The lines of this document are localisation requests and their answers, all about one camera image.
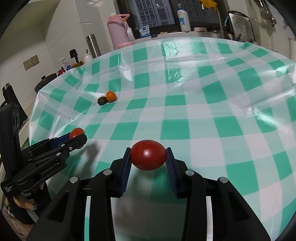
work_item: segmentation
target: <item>screw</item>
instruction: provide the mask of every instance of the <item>screw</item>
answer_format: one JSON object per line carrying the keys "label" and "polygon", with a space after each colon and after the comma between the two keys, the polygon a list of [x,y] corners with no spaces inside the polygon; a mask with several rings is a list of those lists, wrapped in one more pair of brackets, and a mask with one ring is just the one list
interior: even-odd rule
{"label": "screw", "polygon": [[185,174],[186,174],[187,176],[193,176],[193,175],[194,175],[194,171],[192,171],[192,170],[187,170],[187,171],[185,172]]}
{"label": "screw", "polygon": [[69,181],[71,183],[76,183],[78,181],[78,177],[71,177]]}
{"label": "screw", "polygon": [[109,176],[110,174],[112,174],[112,170],[106,169],[106,170],[103,171],[103,174],[106,175],[106,176]]}
{"label": "screw", "polygon": [[220,177],[219,180],[220,180],[220,182],[222,182],[222,183],[227,183],[227,182],[228,182],[228,179],[225,178],[225,177]]}

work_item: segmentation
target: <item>white bottle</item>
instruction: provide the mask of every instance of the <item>white bottle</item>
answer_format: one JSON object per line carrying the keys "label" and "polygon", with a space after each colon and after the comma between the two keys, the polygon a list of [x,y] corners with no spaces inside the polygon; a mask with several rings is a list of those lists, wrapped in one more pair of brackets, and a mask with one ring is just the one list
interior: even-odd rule
{"label": "white bottle", "polygon": [[182,32],[190,32],[190,23],[188,13],[183,9],[181,4],[178,4],[179,10],[177,11],[180,27]]}
{"label": "white bottle", "polygon": [[60,58],[60,61],[61,61],[62,66],[64,67],[64,69],[66,71],[72,69],[71,65],[67,62],[67,59],[66,58]]}
{"label": "white bottle", "polygon": [[84,56],[83,61],[84,61],[84,63],[86,64],[86,63],[90,62],[92,59],[93,59],[93,57],[92,57],[92,55],[89,53],[89,50],[87,49],[87,50],[86,50],[86,55]]}

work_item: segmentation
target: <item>stainless steel bottle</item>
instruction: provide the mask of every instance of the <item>stainless steel bottle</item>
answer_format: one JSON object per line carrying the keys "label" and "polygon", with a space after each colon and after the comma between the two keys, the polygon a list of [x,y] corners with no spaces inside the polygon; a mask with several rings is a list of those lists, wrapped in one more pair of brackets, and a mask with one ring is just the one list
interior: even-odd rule
{"label": "stainless steel bottle", "polygon": [[86,42],[89,46],[89,51],[91,52],[93,58],[101,56],[101,51],[99,49],[98,42],[96,41],[96,37],[94,34],[86,36]]}

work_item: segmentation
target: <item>yellow cloth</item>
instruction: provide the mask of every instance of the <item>yellow cloth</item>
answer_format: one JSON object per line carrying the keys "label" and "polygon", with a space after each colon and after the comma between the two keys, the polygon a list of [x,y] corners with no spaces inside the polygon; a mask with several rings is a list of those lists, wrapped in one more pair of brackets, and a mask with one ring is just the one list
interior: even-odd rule
{"label": "yellow cloth", "polygon": [[212,0],[200,0],[200,2],[204,5],[205,8],[213,7],[216,11],[217,3]]}

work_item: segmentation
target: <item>window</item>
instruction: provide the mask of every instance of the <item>window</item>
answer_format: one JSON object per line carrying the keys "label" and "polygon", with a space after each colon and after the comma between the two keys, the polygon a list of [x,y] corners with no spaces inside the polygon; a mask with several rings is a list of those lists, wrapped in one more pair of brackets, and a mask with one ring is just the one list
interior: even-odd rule
{"label": "window", "polygon": [[[120,13],[130,13],[128,24],[135,37],[142,26],[149,25],[151,34],[180,31],[178,4],[187,11],[191,27],[219,28],[219,19],[213,9],[202,10],[199,0],[116,0]],[[222,22],[227,17],[223,0],[215,0]]]}
{"label": "window", "polygon": [[126,0],[131,8],[131,14],[135,21],[135,27],[156,27],[167,24],[175,24],[169,0]]}

